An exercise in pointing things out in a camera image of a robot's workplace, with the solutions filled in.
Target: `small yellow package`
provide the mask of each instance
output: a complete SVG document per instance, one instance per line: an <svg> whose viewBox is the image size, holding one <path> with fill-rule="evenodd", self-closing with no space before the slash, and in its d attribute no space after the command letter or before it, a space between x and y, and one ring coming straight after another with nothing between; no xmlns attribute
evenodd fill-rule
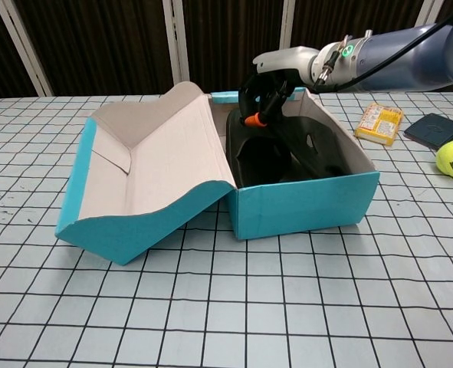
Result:
<svg viewBox="0 0 453 368"><path fill-rule="evenodd" d="M371 142L391 146L402 122L403 111L371 103L356 128L356 136Z"/></svg>

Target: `green light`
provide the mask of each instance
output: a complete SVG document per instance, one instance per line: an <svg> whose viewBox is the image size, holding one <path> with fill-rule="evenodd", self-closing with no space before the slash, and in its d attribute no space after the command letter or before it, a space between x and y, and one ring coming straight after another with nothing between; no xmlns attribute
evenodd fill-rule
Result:
<svg viewBox="0 0 453 368"><path fill-rule="evenodd" d="M345 58L347 56L349 56L350 54L352 54L352 51L354 51L354 46L352 46L351 44L347 45L346 48L344 48L342 50L342 56L344 56Z"/></svg>

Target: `table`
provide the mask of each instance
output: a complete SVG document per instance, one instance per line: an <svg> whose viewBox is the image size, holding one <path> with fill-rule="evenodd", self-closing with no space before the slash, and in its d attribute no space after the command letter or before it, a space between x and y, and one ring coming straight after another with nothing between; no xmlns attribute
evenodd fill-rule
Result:
<svg viewBox="0 0 453 368"><path fill-rule="evenodd" d="M453 367L453 178L399 134L353 226L236 241L222 203L121 267L54 237L85 119L150 96L0 100L0 367ZM327 94L453 119L452 94Z"/></svg>

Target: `open shoe box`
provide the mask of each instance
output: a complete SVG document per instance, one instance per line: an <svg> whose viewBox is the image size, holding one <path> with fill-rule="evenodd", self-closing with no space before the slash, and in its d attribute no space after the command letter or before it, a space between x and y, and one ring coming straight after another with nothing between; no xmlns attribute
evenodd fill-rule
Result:
<svg viewBox="0 0 453 368"><path fill-rule="evenodd" d="M80 139L56 236L124 265L224 196L240 239L363 218L379 173L307 90L294 93L284 115L331 127L351 174L236 189L224 145L237 100L236 93L208 95L182 82L158 100L96 110Z"/></svg>

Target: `black cable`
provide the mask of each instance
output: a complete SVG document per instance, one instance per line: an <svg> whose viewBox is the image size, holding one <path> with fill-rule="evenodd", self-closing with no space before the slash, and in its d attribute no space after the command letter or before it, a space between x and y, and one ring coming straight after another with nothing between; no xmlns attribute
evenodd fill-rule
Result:
<svg viewBox="0 0 453 368"><path fill-rule="evenodd" d="M345 90L349 87L352 87L355 84L360 83L361 81L364 81L366 78L371 77L373 74L377 73L384 67L387 67L390 65L393 61L397 61L400 59L404 54L412 50L415 46L418 44L422 43L424 40L427 38L431 37L435 32L439 31L441 28L445 27L446 25L450 24L453 22L453 14L447 17L444 21L441 21L440 23L433 25L430 29L427 30L427 32L421 34L418 36L415 40L407 44L404 48L402 48L400 51L397 51L394 53L392 56L388 57L386 60L382 61L375 67L369 69L366 73L361 74L360 76L344 83L341 84L340 86L335 85L332 89L329 90L315 90L314 92L319 94L319 93L333 93L337 92L339 90Z"/></svg>

